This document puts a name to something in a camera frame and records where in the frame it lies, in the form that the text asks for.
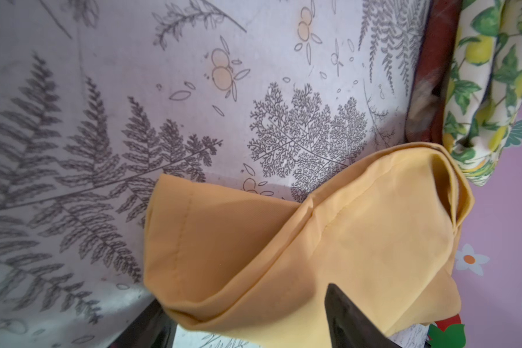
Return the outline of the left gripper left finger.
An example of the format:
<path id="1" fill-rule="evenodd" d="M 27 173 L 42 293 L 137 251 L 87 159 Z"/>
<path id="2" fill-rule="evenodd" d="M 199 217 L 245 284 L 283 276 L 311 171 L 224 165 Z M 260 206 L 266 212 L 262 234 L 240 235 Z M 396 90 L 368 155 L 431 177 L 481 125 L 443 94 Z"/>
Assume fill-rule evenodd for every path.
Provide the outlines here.
<path id="1" fill-rule="evenodd" d="M 110 348 L 172 348 L 177 325 L 154 300 Z"/>

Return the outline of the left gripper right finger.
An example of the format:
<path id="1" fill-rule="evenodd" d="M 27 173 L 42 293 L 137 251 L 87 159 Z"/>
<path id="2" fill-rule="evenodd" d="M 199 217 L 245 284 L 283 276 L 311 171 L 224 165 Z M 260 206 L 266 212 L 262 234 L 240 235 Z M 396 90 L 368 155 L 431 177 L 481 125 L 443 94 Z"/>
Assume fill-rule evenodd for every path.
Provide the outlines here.
<path id="1" fill-rule="evenodd" d="M 395 348 L 336 284 L 329 284 L 325 310 L 333 348 Z"/>

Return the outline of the tan cloth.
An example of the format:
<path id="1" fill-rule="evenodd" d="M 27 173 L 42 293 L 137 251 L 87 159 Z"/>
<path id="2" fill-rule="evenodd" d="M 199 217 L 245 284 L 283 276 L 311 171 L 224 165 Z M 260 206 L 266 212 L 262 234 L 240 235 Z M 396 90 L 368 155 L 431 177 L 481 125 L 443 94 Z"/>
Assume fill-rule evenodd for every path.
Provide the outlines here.
<path id="1" fill-rule="evenodd" d="M 461 311 L 452 271 L 474 206 L 444 147 L 357 161 L 301 202 L 163 174 L 146 211 L 144 284 L 189 331 L 330 347 L 336 284 L 386 336 Z"/>

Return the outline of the red plaid skirt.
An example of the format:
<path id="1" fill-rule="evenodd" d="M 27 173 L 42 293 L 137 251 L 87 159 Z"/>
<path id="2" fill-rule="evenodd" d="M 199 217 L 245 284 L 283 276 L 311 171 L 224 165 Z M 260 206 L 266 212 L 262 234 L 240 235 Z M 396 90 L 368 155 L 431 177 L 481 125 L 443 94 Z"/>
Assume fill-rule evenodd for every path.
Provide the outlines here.
<path id="1" fill-rule="evenodd" d="M 441 142 L 446 80 L 461 9 L 461 1 L 432 2 L 405 123 L 408 142 Z"/>

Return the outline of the yellow lemon print skirt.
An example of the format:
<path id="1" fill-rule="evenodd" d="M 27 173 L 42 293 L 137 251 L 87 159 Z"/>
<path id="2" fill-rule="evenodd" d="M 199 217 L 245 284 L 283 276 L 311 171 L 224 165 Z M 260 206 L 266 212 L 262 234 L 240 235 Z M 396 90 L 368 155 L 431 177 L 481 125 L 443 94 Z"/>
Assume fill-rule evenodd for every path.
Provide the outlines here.
<path id="1" fill-rule="evenodd" d="M 522 1 L 464 1 L 442 143 L 463 174 L 491 178 L 522 105 Z"/>

